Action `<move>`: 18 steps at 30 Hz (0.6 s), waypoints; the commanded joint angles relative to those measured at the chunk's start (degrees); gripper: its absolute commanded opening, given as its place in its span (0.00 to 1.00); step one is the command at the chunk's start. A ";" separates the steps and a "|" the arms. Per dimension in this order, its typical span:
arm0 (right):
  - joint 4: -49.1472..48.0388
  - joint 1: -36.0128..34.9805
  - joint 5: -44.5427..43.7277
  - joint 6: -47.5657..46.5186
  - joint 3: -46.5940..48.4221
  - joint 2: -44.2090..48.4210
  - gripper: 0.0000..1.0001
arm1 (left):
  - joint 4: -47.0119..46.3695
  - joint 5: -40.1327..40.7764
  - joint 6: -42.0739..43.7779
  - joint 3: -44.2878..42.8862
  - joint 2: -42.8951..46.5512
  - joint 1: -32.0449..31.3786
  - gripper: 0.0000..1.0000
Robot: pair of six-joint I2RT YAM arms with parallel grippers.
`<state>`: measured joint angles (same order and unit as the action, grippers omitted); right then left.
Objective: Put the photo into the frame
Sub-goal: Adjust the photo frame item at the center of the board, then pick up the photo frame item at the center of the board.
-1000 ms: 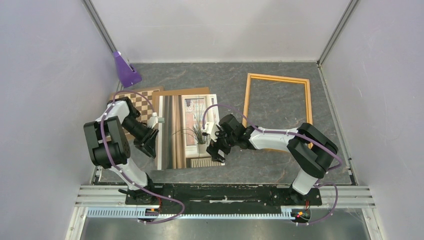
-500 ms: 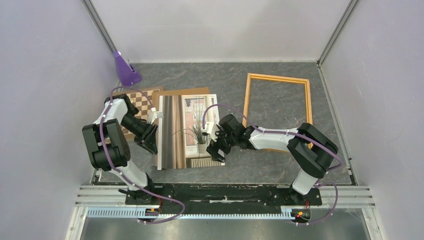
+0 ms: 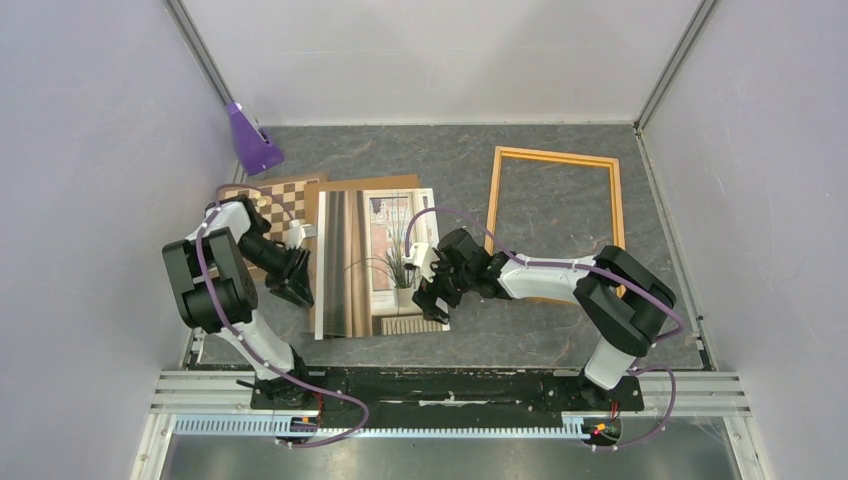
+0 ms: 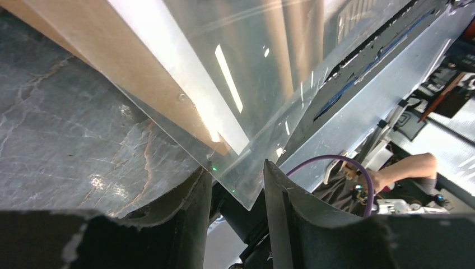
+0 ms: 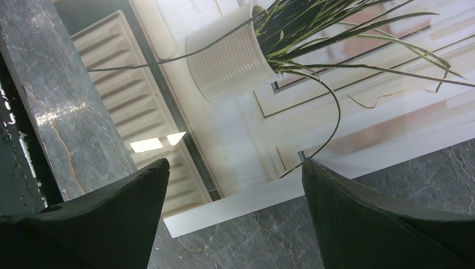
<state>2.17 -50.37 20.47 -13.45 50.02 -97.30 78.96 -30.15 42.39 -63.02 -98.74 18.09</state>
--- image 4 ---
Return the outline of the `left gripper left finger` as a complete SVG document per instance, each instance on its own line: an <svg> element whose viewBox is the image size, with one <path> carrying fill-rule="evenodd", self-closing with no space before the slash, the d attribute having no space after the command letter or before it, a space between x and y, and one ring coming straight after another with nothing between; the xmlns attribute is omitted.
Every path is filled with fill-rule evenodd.
<svg viewBox="0 0 475 269"><path fill-rule="evenodd" d="M2 268L202 268L212 177L182 184L118 219L96 210L1 212Z"/></svg>

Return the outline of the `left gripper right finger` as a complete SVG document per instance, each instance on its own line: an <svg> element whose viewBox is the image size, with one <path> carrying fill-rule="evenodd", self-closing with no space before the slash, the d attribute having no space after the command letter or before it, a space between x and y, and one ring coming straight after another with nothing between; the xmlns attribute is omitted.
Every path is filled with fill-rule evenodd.
<svg viewBox="0 0 475 269"><path fill-rule="evenodd" d="M266 160L274 268L473 268L474 215L374 215L338 210Z"/></svg>

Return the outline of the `person's forearm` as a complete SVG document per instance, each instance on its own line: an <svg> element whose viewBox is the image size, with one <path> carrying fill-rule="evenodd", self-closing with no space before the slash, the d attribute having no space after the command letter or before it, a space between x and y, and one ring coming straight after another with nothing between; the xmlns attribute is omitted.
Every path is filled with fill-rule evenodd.
<svg viewBox="0 0 475 269"><path fill-rule="evenodd" d="M437 183L437 159L431 153L406 157L378 171L368 171L376 194L396 193L401 180L412 179L427 193L435 190Z"/></svg>

